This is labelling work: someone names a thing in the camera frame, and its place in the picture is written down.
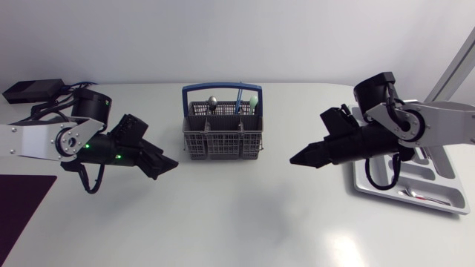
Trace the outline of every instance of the wire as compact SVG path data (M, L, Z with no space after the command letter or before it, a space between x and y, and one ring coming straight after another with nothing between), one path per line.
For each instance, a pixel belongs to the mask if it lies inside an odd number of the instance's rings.
M50 99L49 102L33 106L31 108L30 116L28 118L22 119L20 122L24 122L30 119L38 120L38 119L41 119L43 116L48 115L49 113L56 113L60 115L66 122L68 122L69 119L63 113L57 113L57 111L64 109L64 108L59 108L59 105L71 99L71 97L74 96L73 93L76 89L87 88L90 85L97 85L97 83L96 82L77 82L73 85L63 86L61 90L56 94L56 96L53 99ZM60 101L56 100L59 96L68 95L68 94L69 96L65 97L64 99Z
M89 177L88 177L88 172L86 171L86 167L81 164L81 167L78 171L79 178L81 178L82 186L84 186L84 189L86 192L89 194L95 194L98 190L99 187L101 186L102 182L102 176L104 175L104 164L101 164L99 167L99 173L97 174L97 179L96 179L96 184L94 185L93 188L89 186Z
M404 102L400 99L394 98L394 88L392 88L390 83L386 85L386 92L389 96L386 98L387 114L393 120L393 122L396 123L403 131L408 131L410 128L410 125L407 124L407 122L405 122L403 119L399 118L396 114L396 102L398 103L404 103Z
M370 182L370 184L374 188L379 189L379 190L390 190L391 188L396 186L396 183L399 180L399 173L401 172L401 158L399 157L399 154L393 155L394 177L393 177L393 181L389 185L378 185L374 182L370 173L370 159L366 159L366 162L364 163L364 170L366 171L366 178L368 178L368 182Z
M56 106L54 108L48 108L46 110L43 110L41 112L36 113L35 115L29 116L28 118L22 119L20 122L24 122L24 121L27 121L27 120L39 120L43 116L48 115L49 113L54 113L56 111L61 111L65 108L69 108L70 106L76 104L76 102L77 102L77 100L73 100L73 101L71 101L67 104L64 104L64 105Z
M56 114L60 115L65 122L69 122L69 119L66 117L66 115L63 114L63 112L53 111L53 113L56 113Z

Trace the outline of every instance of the blue handle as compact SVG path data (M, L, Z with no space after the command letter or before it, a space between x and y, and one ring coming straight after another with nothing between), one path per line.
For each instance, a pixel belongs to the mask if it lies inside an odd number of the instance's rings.
M232 88L232 89L244 89L244 90L253 90L258 92L258 115L262 116L262 87L259 85L250 85L244 84L240 82L207 82L202 84L196 85L188 85L183 87L182 95L183 95L183 114L185 117L188 116L188 92L194 90L203 90L203 89L212 89L212 88Z

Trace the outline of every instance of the utensil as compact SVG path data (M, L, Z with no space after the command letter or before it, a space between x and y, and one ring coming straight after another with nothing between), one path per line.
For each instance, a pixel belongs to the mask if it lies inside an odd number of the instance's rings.
M237 91L235 114L239 114L240 98L243 96L243 89Z
M445 201L442 201L442 200L435 199L433 197L426 197L426 196L422 196L420 194L417 194L416 192L414 192L410 188L405 188L403 191L399 191L398 194L405 195L405 196L408 196L408 197L414 197L414 198L417 198L417 199L420 199L420 200L429 200L429 201L439 203L439 204L442 204L442 205L451 205L449 202L445 202Z
M251 99L249 100L249 115L254 114L254 109L258 105L259 99L257 96L251 96Z
M216 110L216 107L217 107L217 100L216 100L216 97L215 96L210 96L209 99L208 99L208 113L209 114L212 114L214 113L214 110Z

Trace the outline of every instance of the cutlery basket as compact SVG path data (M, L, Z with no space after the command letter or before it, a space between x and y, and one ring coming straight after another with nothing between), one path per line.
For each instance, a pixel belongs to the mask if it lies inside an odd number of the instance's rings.
M188 92L212 88L253 90L258 93L255 112L249 101L217 102L213 112L208 101L188 103ZM234 82L211 82L185 86L183 94L183 134L190 158L257 159L262 146L262 88Z

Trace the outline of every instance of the spoon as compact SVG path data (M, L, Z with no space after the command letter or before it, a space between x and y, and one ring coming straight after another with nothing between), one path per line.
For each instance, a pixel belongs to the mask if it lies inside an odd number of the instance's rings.
M208 99L208 104L209 104L209 112L208 114L214 113L214 110L216 110L217 107L217 100L215 96L210 96Z
M405 188L403 191L399 191L398 194L404 194L408 197L414 197L414 198L417 198L417 199L420 199L420 200L429 200L429 201L439 203L439 204L442 204L442 205L451 205L449 202L445 202L445 201L438 200L438 199L435 199L435 198L432 198L432 197L426 197L426 196L422 196L420 194L417 194L416 192L414 192L410 188Z
M249 115L252 115L254 113L255 107L258 105L259 99L257 96L251 96L251 99L249 100Z

